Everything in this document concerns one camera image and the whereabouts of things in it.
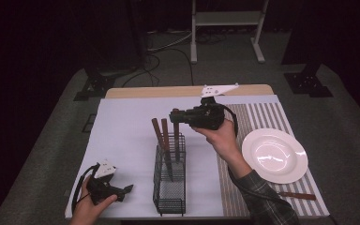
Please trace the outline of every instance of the black strap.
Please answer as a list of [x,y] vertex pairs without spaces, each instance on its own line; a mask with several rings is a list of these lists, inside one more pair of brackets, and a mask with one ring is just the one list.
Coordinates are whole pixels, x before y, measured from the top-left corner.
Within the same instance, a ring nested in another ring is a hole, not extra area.
[[83,175],[80,177],[80,179],[78,180],[78,185],[75,188],[75,192],[74,195],[72,196],[72,205],[71,205],[71,209],[72,209],[72,214],[74,214],[75,211],[75,207],[77,206],[77,202],[78,202],[78,196],[80,194],[80,190],[82,187],[82,183],[84,180],[84,177],[87,175],[87,173],[89,173],[91,170],[96,170],[98,169],[99,164],[95,165],[95,166],[91,166],[89,169],[86,170],[86,172],[83,173]]

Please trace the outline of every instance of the black mesh basket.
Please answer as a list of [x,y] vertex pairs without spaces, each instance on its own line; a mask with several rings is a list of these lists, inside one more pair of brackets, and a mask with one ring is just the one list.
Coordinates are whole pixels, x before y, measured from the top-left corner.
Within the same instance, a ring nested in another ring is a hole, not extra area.
[[169,134],[169,151],[157,145],[153,201],[162,214],[186,213],[186,141]]

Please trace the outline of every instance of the plaid sleeve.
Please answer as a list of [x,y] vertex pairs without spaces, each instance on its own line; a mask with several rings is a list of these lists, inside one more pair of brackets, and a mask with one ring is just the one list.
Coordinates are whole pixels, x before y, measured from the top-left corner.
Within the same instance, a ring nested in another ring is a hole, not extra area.
[[[267,182],[256,171],[237,179],[236,182],[242,188],[279,199],[277,193],[268,186]],[[290,204],[286,205],[255,197],[247,194],[242,189],[240,191],[254,224],[300,224]]]

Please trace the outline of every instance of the hand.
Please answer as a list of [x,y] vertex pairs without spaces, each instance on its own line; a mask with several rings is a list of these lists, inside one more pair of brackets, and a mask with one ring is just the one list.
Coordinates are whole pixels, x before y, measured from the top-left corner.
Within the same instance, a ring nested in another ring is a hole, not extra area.
[[236,178],[243,177],[252,171],[238,147],[232,121],[225,119],[218,130],[197,127],[193,129],[206,137],[218,155],[227,162]]
[[74,214],[72,215],[72,219],[69,224],[93,224],[98,219],[100,214],[117,199],[116,195],[112,195],[100,204],[94,205],[92,202],[92,198],[90,197],[89,192],[86,188],[89,179],[90,175],[86,177],[86,179],[83,181],[81,198],[75,207]]

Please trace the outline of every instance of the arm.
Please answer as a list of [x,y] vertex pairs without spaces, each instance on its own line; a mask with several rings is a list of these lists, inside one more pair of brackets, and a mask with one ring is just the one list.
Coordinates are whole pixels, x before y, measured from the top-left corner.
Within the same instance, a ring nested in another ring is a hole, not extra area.
[[218,155],[227,162],[230,176],[240,188],[255,224],[299,224],[297,215],[289,204],[265,200],[248,193],[252,191],[279,199],[277,193],[244,160],[236,142],[233,122],[224,120],[218,130],[193,129],[204,135]]
[[94,205],[92,198],[87,191],[86,185],[89,181],[88,176],[82,184],[81,198],[75,208],[70,225],[92,225],[100,216],[100,214],[113,202],[116,201],[116,195],[112,195],[98,205]]

